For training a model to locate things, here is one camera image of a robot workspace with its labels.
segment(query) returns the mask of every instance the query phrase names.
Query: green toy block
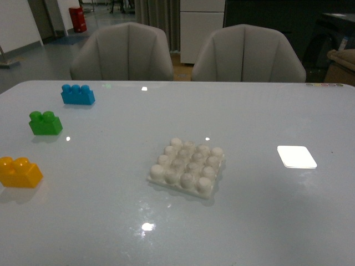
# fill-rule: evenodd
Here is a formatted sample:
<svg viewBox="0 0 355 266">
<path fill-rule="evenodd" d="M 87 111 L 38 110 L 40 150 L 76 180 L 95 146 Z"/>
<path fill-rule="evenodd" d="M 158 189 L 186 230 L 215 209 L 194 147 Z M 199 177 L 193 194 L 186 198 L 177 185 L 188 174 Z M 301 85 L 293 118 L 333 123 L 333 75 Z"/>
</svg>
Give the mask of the green toy block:
<svg viewBox="0 0 355 266">
<path fill-rule="evenodd" d="M 41 114 L 34 111 L 29 114 L 31 121 L 29 126 L 35 135 L 58 135 L 63 129 L 59 117 L 54 116 L 52 111 Z"/>
</svg>

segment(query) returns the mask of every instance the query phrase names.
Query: toy block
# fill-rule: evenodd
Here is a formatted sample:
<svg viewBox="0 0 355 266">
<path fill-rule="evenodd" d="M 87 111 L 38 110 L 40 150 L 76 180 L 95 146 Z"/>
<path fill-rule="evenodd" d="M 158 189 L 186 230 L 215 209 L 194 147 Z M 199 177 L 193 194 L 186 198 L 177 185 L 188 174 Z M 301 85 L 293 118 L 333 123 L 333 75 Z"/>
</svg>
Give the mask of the toy block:
<svg viewBox="0 0 355 266">
<path fill-rule="evenodd" d="M 0 182 L 4 187 L 35 188 L 42 177 L 38 166 L 27 158 L 0 158 Z"/>
<path fill-rule="evenodd" d="M 192 141 L 171 139 L 170 145 L 150 169 L 148 181 L 204 199 L 211 197 L 222 161 L 223 150 Z"/>
<path fill-rule="evenodd" d="M 52 111 L 41 114 L 34 111 L 29 114 L 31 121 L 29 126 L 35 135 L 58 135 L 63 129 L 59 117 L 54 116 Z"/>
<path fill-rule="evenodd" d="M 65 84 L 62 86 L 62 90 L 61 95 L 65 104 L 91 105 L 95 102 L 94 93 L 87 85 L 70 87 L 70 85 Z"/>
</svg>

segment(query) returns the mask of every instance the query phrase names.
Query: yellow block stud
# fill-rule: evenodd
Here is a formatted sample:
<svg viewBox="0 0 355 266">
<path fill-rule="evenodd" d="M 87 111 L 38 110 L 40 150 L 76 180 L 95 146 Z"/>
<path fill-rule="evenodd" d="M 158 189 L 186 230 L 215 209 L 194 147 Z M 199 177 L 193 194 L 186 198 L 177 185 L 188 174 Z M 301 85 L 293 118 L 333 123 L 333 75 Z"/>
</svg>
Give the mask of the yellow block stud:
<svg viewBox="0 0 355 266">
<path fill-rule="evenodd" d="M 0 182 L 4 187 L 35 188 L 42 177 L 38 166 L 27 158 L 0 158 Z"/>
</svg>

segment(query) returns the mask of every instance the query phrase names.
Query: floor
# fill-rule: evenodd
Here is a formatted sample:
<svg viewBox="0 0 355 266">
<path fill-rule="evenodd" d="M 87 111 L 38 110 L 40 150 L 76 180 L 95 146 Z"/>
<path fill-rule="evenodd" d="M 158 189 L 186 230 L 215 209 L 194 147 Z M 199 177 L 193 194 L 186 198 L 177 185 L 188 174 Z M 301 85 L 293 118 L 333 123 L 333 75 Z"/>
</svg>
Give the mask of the floor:
<svg viewBox="0 0 355 266">
<path fill-rule="evenodd" d="M 91 6 L 84 5 L 83 7 L 88 30 L 83 33 L 74 33 L 74 36 L 89 37 L 100 27 L 135 21 L 135 14 L 122 14 L 117 7 L 113 14 L 109 13 L 105 5 L 95 6 L 95 12 L 90 11 Z M 86 40 L 87 38 L 83 38 L 72 45 L 51 42 L 12 58 L 18 60 L 20 65 L 10 69 L 0 69 L 0 93 L 27 80 L 71 80 L 70 63 Z M 174 80 L 190 81 L 192 65 L 181 64 L 178 53 L 172 53 L 171 58 Z"/>
</svg>

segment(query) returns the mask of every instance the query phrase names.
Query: chair backrest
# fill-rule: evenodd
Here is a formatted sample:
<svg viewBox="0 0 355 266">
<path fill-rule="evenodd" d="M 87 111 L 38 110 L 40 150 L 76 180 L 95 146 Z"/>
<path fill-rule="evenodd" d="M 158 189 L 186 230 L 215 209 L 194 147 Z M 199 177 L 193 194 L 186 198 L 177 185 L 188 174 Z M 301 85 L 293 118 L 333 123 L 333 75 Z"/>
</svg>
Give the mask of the chair backrest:
<svg viewBox="0 0 355 266">
<path fill-rule="evenodd" d="M 200 49 L 192 80 L 305 82 L 306 72 L 281 32 L 241 24 L 210 34 Z"/>
<path fill-rule="evenodd" d="M 129 22 L 94 32 L 70 66 L 73 80 L 173 80 L 165 33 Z"/>
</svg>

